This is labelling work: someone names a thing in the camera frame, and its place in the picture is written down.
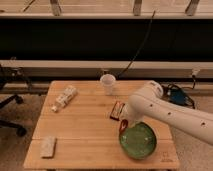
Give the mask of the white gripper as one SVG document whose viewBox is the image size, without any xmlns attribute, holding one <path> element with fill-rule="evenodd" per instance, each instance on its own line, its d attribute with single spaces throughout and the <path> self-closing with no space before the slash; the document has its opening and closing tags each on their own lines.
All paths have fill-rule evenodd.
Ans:
<svg viewBox="0 0 213 171">
<path fill-rule="evenodd" d="M 128 126 L 133 127 L 137 123 L 137 113 L 129 106 L 125 105 L 120 114 L 121 120 L 127 120 Z"/>
</svg>

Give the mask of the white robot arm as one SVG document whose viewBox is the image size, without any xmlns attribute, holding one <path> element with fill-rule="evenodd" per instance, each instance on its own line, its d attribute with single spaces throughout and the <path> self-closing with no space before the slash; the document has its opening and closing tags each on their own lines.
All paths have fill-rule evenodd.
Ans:
<svg viewBox="0 0 213 171">
<path fill-rule="evenodd" d="M 134 125 L 148 116 L 213 145 L 213 114 L 167 102 L 163 93 L 158 82 L 146 81 L 129 95 L 120 118 Z"/>
</svg>

